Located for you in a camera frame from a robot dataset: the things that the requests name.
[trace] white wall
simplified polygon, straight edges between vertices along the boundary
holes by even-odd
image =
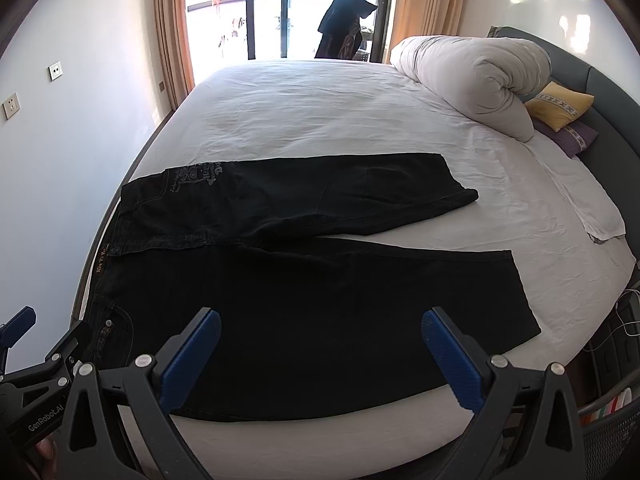
[[[40,0],[0,59],[0,102],[20,102],[0,114],[0,322],[26,304],[37,314],[9,369],[41,362],[68,329],[100,220],[170,110],[161,80],[153,0]]]
[[[640,103],[640,56],[603,0],[464,1],[460,36],[486,36],[492,25],[516,27],[568,50]]]

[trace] metal rivet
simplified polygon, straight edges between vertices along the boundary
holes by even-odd
[[[89,375],[93,371],[94,371],[94,367],[92,367],[90,363],[84,363],[78,370],[78,373],[82,376],[85,376],[85,375]]]
[[[144,368],[151,364],[154,359],[149,354],[142,354],[136,357],[136,366],[138,368]]]
[[[553,363],[551,365],[551,371],[556,375],[564,374],[564,367],[560,363]]]
[[[491,356],[491,364],[496,368],[506,368],[509,362],[506,357],[498,354]]]

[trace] purple cushion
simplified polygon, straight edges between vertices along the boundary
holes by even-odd
[[[533,119],[533,127],[560,146],[569,158],[586,150],[598,136],[596,130],[580,121],[569,123],[557,132],[537,119]]]

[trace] gray upholstered headboard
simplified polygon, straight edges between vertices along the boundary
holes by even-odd
[[[599,70],[537,36],[512,27],[492,27],[489,37],[524,38],[551,58],[551,78],[595,96],[580,120],[599,135],[579,157],[618,206],[625,219],[626,241],[640,258],[640,105]]]

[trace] wall socket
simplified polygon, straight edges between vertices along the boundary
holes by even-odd
[[[62,64],[59,61],[49,67],[49,75],[52,81],[62,75]]]
[[[13,117],[14,114],[20,109],[18,96],[14,94],[9,97],[4,103],[2,103],[2,108],[4,108],[4,114],[6,115],[7,120],[11,119],[11,117]]]

